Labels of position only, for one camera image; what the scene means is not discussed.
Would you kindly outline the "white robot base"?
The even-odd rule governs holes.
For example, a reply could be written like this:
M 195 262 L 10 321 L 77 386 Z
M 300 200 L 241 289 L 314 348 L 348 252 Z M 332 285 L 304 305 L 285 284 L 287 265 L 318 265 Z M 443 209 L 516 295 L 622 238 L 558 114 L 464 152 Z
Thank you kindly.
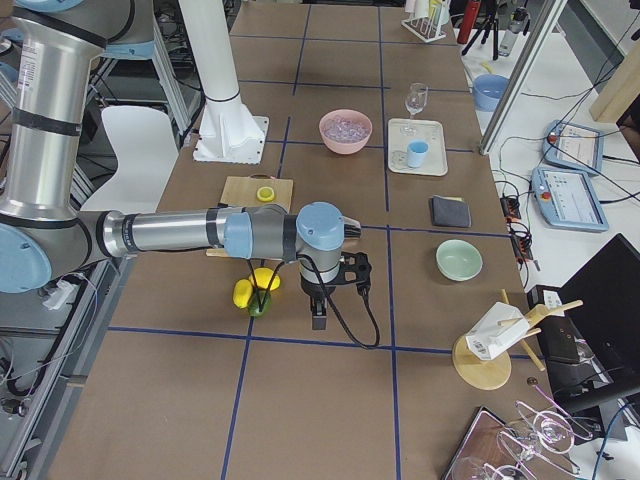
M 260 163 L 269 119 L 252 115 L 242 101 L 223 4 L 185 0 L 179 5 L 205 96 L 194 159 Z

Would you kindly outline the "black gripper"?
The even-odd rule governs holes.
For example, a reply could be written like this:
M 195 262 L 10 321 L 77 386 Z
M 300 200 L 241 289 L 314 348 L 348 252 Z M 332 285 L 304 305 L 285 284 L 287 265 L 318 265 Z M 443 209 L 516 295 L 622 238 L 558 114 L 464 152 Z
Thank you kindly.
M 337 307 L 332 304 L 331 294 L 335 287 L 331 284 L 339 273 L 339 264 L 326 268 L 322 263 L 316 264 L 312 259 L 300 259 L 299 270 L 301 288 L 309 296 L 313 330 L 325 330 L 327 325 L 326 307 L 330 306 L 336 312 Z

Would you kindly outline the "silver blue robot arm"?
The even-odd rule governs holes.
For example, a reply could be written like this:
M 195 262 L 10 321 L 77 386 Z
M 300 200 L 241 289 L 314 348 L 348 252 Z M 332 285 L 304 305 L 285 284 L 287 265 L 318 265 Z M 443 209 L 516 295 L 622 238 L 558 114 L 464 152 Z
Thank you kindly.
M 77 212 L 70 188 L 91 62 L 148 58 L 154 50 L 148 1 L 19 1 L 23 34 L 1 196 L 1 289 L 21 293 L 107 258 L 147 251 L 221 248 L 233 258 L 297 263 L 314 329 L 335 310 L 332 293 L 370 286 L 364 253 L 343 250 L 346 220 L 314 202 L 291 214 L 276 204 L 174 213 Z

